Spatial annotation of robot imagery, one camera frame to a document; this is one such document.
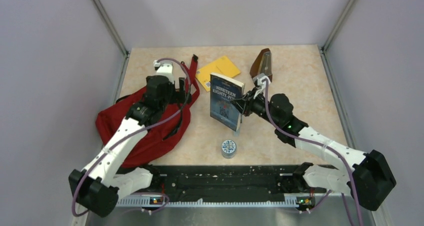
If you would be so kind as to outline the Nineteen Eighty-Four dark book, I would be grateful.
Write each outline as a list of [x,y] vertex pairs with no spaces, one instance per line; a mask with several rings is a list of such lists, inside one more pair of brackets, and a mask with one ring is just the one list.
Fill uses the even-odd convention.
[[218,73],[210,74],[210,117],[234,132],[241,125],[242,115],[231,103],[244,94],[245,84]]

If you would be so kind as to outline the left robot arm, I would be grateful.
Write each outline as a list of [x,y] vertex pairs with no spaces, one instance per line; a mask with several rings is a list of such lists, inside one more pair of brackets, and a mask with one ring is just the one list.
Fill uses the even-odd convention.
[[100,217],[109,215],[118,201],[140,189],[155,192],[160,179],[146,169],[117,174],[124,160],[149,130],[180,115],[191,99],[190,78],[180,78],[176,89],[168,77],[147,77],[146,90],[131,104],[122,122],[102,151],[82,171],[69,175],[71,211],[80,217],[89,211]]

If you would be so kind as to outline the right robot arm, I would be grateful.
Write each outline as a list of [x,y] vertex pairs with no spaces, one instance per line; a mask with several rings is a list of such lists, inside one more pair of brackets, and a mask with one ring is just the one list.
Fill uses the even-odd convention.
[[268,101],[263,93],[248,91],[231,103],[244,116],[256,114],[277,126],[277,138],[294,148],[310,152],[331,165],[331,168],[303,163],[293,178],[296,190],[311,187],[350,194],[363,208],[376,211],[397,182],[385,156],[350,148],[318,133],[293,114],[293,105],[285,94],[274,94]]

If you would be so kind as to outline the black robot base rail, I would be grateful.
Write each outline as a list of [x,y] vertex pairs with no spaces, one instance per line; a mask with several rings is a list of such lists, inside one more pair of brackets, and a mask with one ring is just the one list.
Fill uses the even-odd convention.
[[171,202],[282,202],[290,194],[325,193],[297,175],[299,165],[151,165],[150,186]]

